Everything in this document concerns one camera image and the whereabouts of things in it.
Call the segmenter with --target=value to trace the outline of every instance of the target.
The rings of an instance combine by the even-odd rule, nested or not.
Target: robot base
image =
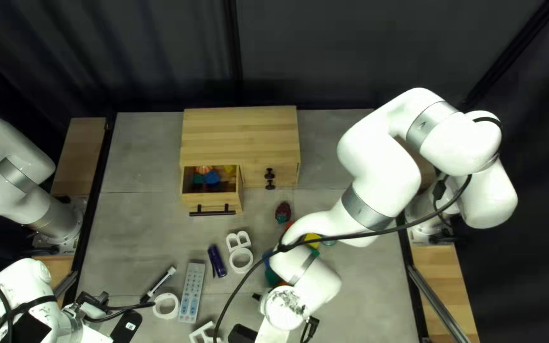
[[[57,246],[58,253],[53,254],[57,256],[75,254],[76,248],[78,247],[80,230],[82,229],[87,202],[87,197],[74,197],[71,198],[71,203],[65,205],[70,207],[73,215],[75,215],[77,219],[75,227],[68,235],[63,238],[50,238],[44,234],[37,233],[33,238],[33,246],[37,249],[49,249],[52,246]]]

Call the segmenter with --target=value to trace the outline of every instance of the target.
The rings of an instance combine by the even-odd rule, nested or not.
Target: remote control
[[[184,285],[184,294],[181,297],[181,310],[179,311],[179,322],[181,323],[196,323],[204,269],[205,265],[203,263],[188,264],[186,284]]]

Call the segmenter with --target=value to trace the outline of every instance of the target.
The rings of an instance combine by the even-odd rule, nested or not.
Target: metal rail
[[[429,301],[429,304],[433,307],[433,310],[436,312],[437,316],[440,317],[442,324],[444,324],[450,335],[453,336],[453,339],[457,343],[471,343],[459,323],[454,320],[453,316],[446,309],[446,306],[444,306],[442,301],[437,297],[436,293],[431,289],[429,284],[427,284],[427,281],[425,281],[423,275],[421,275],[421,273],[419,273],[414,266],[407,265],[406,268],[408,269],[410,279],[412,279],[418,289],[421,290],[425,298],[427,298],[427,301]]]

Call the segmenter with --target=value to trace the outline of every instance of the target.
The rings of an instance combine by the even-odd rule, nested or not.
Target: tape roll
[[[239,266],[239,261],[242,257],[242,255],[249,256],[249,262],[245,264],[244,266]],[[239,248],[235,249],[230,254],[230,267],[236,272],[237,274],[245,274],[249,271],[251,266],[253,265],[253,254],[251,253],[251,250],[248,248]]]
[[[179,314],[179,298],[173,293],[162,293],[154,300],[154,315],[161,319],[173,319]]]

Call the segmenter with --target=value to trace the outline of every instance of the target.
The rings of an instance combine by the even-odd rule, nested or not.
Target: yellow block
[[[319,238],[321,238],[321,236],[317,235],[316,233],[309,233],[304,237],[303,240],[311,240],[311,239],[319,239]],[[320,244],[321,243],[319,242],[315,242],[315,243],[309,244],[309,246],[312,246],[315,249],[319,249]]]

